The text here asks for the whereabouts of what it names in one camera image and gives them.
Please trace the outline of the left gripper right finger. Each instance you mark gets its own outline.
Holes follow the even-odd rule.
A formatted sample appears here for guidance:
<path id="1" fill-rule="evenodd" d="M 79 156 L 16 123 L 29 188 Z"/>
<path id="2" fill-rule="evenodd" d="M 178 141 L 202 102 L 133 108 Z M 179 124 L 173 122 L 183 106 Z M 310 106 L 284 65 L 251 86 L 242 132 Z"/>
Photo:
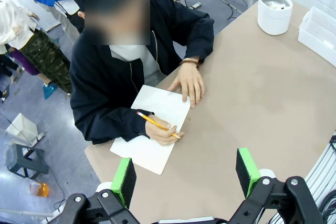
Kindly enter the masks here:
<path id="1" fill-rule="evenodd" d="M 229 223 L 258 223 L 266 209 L 275 209 L 284 223 L 323 223 L 312 194 L 300 176 L 285 182 L 261 176 L 249 150 L 238 148 L 236 173 L 245 200 Z"/>

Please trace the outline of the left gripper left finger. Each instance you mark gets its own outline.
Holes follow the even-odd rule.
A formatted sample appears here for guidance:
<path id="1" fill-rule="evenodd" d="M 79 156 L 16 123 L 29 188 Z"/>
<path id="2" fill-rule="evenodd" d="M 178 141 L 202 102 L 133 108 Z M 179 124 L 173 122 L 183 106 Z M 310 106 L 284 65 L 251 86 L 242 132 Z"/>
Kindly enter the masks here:
<path id="1" fill-rule="evenodd" d="M 136 183 L 131 158 L 122 158 L 109 188 L 94 193 L 68 197 L 60 223 L 139 223 L 129 210 Z"/>

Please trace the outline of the person's right hand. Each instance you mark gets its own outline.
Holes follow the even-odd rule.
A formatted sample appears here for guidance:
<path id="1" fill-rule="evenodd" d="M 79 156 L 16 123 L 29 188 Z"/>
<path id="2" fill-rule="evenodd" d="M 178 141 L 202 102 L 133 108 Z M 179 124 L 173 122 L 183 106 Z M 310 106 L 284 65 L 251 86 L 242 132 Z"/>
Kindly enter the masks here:
<path id="1" fill-rule="evenodd" d="M 177 126 L 171 126 L 167 121 L 161 120 L 156 115 L 149 115 L 149 118 L 154 120 L 156 123 L 161 125 L 166 130 L 154 125 L 153 123 L 146 121 L 145 132 L 147 136 L 155 141 L 157 141 L 162 146 L 167 146 L 172 143 L 177 142 L 180 138 L 184 136 L 184 132 L 177 132 Z"/>

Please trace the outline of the person's left hand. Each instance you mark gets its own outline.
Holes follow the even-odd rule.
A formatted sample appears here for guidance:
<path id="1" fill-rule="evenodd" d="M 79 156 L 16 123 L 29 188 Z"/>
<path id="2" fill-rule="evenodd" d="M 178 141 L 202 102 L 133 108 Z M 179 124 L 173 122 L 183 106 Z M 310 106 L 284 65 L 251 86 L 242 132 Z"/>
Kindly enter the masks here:
<path id="1" fill-rule="evenodd" d="M 189 98 L 192 108 L 200 102 L 201 98 L 205 95 L 205 85 L 196 61 L 182 61 L 176 78 L 167 90 L 173 91 L 178 86 L 182 89 L 183 102 L 186 102 L 187 98 Z"/>

